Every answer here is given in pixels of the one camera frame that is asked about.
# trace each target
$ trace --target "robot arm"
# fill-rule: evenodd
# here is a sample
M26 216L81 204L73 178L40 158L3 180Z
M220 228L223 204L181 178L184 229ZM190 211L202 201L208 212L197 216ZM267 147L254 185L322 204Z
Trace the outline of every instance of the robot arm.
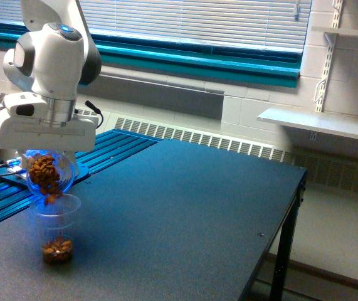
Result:
M92 40L83 11L78 0L21 0L21 10L26 27L31 32L40 32L47 23L65 24L77 30L83 38L83 67L79 84L88 85L100 73L102 62L95 43ZM26 62L24 70L14 65L16 51L21 48L32 57L34 56L33 39L25 34L19 39L15 50L9 50L4 58L6 76L23 91L30 91L34 83L32 62Z
M23 93L6 96L0 148L90 151L97 117L74 114L78 84L88 85L102 62L78 0L21 0L22 35L3 61Z

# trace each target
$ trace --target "window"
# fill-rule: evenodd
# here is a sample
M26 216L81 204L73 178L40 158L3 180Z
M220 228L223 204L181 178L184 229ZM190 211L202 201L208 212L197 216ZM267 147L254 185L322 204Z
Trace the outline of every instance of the window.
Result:
M170 64L167 70L172 65L197 67L209 74L234 72L251 82L267 77L268 83L294 86L311 0L80 0L80 4L106 61ZM5 30L10 34L24 30L18 0L0 0L0 33Z

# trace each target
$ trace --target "falling almonds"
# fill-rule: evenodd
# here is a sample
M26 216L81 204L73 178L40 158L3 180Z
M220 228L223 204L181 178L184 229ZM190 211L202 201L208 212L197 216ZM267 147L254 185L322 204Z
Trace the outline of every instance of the falling almonds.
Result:
M51 155L39 157L29 169L29 177L34 184L39 186L41 194L46 196L45 204L53 204L58 196L63 195L60 189L60 175L53 165L55 158Z

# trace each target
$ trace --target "pile of almonds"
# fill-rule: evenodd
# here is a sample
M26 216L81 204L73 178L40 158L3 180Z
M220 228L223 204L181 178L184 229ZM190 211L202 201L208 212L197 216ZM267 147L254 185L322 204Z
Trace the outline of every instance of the pile of almonds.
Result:
M42 246L42 257L47 263L67 261L73 254L73 243L59 236L55 241L49 241Z
M55 158L51 155L41 156L28 171L31 181L39 186L41 194L47 196L45 204L53 204L57 196L63 195L58 183L60 175L53 161Z

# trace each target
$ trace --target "white brick wall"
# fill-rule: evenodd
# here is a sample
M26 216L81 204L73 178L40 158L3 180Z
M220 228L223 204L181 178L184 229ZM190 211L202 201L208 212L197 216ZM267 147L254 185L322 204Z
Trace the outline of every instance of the white brick wall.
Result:
M358 29L358 0L347 0L344 2L344 13L340 26ZM333 15L334 9L331 0L313 0L308 27L311 28L314 25L330 26ZM204 93L222 94L224 96L223 117L222 121L218 123L215 120L208 121L205 118L189 116L175 110L168 111L151 108L146 106L146 103L136 105L119 101L119 99L114 99L113 101L96 99L96 101L107 110L118 110L126 114L143 116L150 119L155 118L165 122L172 122L173 124L182 123L189 127L204 127L206 130L225 132L225 134L263 140L269 143L287 144L291 141L292 144L302 147L313 147L317 150L328 151L328 148L325 146L331 143L337 144L339 143L338 140L331 141L330 137L325 136L325 140L318 139L318 141L312 144L310 141L303 139L295 140L292 137L286 137L286 130L281 127L256 121L256 116L261 112L261 108L291 105L313 110L315 108L313 102L315 85L322 74L326 51L327 44L324 35L321 32L309 30L300 72L301 77L296 89L251 85L248 83L217 83L202 78L192 79L137 70L126 70L116 68L115 66L103 66L102 68L102 76L105 78L124 78L139 82L155 83L155 95L159 95L158 88L161 85ZM4 51L0 51L0 90L13 92L17 90L16 87L7 81L2 71L3 56ZM159 95L156 97L166 99L169 96ZM358 38L345 38L341 36L338 38L324 110L358 116ZM343 150L343 154L348 154L344 145L339 145L338 149Z

